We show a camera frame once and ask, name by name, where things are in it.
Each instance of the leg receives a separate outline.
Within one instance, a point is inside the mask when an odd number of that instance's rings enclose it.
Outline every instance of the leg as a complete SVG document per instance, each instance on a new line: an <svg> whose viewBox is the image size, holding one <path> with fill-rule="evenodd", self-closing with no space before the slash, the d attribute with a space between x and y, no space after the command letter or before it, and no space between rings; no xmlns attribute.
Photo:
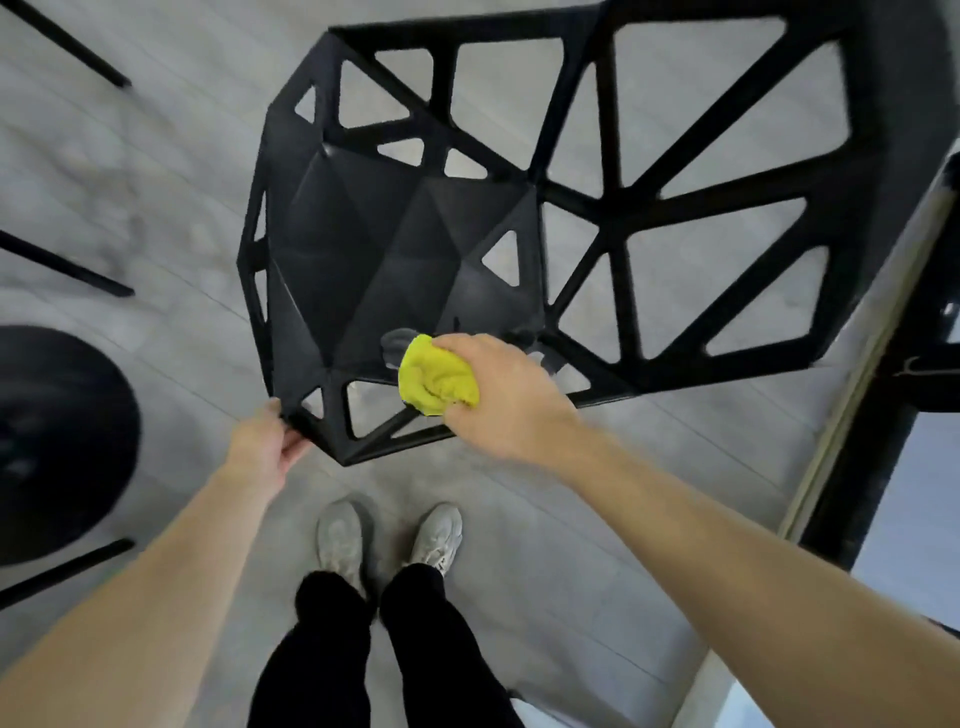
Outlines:
<svg viewBox="0 0 960 728"><path fill-rule="evenodd" d="M28 4L26 0L2 0L0 5L3 5L4 8L28 25L32 25L53 40L64 51L78 61L85 63L91 70L99 73L117 88L127 88L131 85L130 79L80 43L53 20Z"/></svg>
<svg viewBox="0 0 960 728"><path fill-rule="evenodd" d="M444 520L453 521L452 528ZM459 522L455 508L438 506L414 546L411 560L419 563L401 570L380 602L380 618L403 673L407 723L410 728L522 728L466 620L446 600L444 573L460 542Z"/></svg>
<svg viewBox="0 0 960 728"><path fill-rule="evenodd" d="M44 573L31 576L19 584L14 584L11 587L0 590L0 610L12 607L17 602L21 602L44 590L55 587L60 582L66 581L79 573L83 573L87 569L92 569L99 564L103 564L106 560L112 559L114 556L119 556L134 546L136 546L136 544L130 539L120 539L119 541L114 541L112 544L95 548L83 556L70 559L70 561L65 564L60 564L58 567L53 567Z"/></svg>
<svg viewBox="0 0 960 728"><path fill-rule="evenodd" d="M253 694L249 728L369 728L364 678L373 607L359 582L360 521L336 503L318 526L320 571L297 591L297 625L271 655Z"/></svg>
<svg viewBox="0 0 960 728"><path fill-rule="evenodd" d="M106 276L101 276L99 273L94 273L82 265L77 265L55 253L45 251L33 243L28 243L26 240L10 235L8 232L0 231L0 250L10 251L14 255L32 260L34 263L45 265L47 268L63 273L72 279L81 280L94 288L99 288L111 296L125 299L133 295L133 289L129 286Z"/></svg>

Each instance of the chair leg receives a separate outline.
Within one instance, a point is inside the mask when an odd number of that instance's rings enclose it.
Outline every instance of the chair leg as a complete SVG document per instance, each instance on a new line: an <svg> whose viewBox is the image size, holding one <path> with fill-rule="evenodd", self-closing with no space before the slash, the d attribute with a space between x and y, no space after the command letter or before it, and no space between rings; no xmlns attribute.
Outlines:
<svg viewBox="0 0 960 728"><path fill-rule="evenodd" d="M84 283L92 285L94 288L99 288L101 291L109 293L111 296L126 299L134 295L133 289L129 286L118 283L116 280L109 279L106 276L101 276L99 273L94 273L81 265L70 262L64 257L60 257L50 251L45 251L33 243L28 243L26 240L14 237L8 232L0 231L0 250L10 251L14 255L25 257L34 263L39 263L58 273L63 273L72 279L81 280Z"/></svg>
<svg viewBox="0 0 960 728"><path fill-rule="evenodd" d="M117 88L128 88L132 85L130 79L120 71L104 61L76 38L67 33L57 23L48 18L24 0L0 0L0 5L19 17L23 22L33 26L42 34L53 40L60 48L72 55L89 68L99 73Z"/></svg>
<svg viewBox="0 0 960 728"><path fill-rule="evenodd" d="M112 544L107 544L89 553L85 553L83 556L71 559L65 564L60 564L58 567L53 567L44 573L32 576L25 581L21 581L19 584L14 584L7 589L0 590L0 611L7 607L12 607L17 602L39 594L44 590L50 589L50 587L55 587L71 576L76 576L87 569L92 569L99 564L103 564L114 556L119 556L121 553L129 551L134 546L135 543L131 539L120 539L119 541L114 541Z"/></svg>

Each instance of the left hand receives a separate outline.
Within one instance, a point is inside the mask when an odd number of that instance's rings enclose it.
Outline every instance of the left hand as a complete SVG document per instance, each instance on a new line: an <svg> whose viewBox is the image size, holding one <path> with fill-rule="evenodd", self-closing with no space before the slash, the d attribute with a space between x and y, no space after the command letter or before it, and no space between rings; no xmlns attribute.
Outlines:
<svg viewBox="0 0 960 728"><path fill-rule="evenodd" d="M273 497L283 488L290 469L312 446L280 419L280 400L273 398L233 429L227 462L221 470L231 479L262 488Z"/></svg>

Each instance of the forearm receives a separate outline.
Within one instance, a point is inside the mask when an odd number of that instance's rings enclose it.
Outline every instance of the forearm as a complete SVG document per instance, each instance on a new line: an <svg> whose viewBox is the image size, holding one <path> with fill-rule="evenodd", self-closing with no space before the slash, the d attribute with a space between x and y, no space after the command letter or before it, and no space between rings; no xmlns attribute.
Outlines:
<svg viewBox="0 0 960 728"><path fill-rule="evenodd" d="M612 439L554 433L557 475L624 539L780 727L953 724L960 647Z"/></svg>
<svg viewBox="0 0 960 728"><path fill-rule="evenodd" d="M216 473L0 681L4 725L181 726L269 502Z"/></svg>

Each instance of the shoe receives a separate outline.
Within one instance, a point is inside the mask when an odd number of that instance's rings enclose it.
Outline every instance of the shoe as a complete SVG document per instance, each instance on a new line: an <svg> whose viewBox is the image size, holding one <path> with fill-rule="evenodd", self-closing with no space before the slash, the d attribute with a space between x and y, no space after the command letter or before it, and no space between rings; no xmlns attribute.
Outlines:
<svg viewBox="0 0 960 728"><path fill-rule="evenodd" d="M426 564L446 576L453 566L453 557L464 540L464 519L460 509L450 503L434 508L417 533L411 564Z"/></svg>
<svg viewBox="0 0 960 728"><path fill-rule="evenodd" d="M365 599L360 578L363 568L363 531L360 517L348 500L338 500L327 506L317 523L317 559L320 571L333 571L343 576L349 585Z"/></svg>

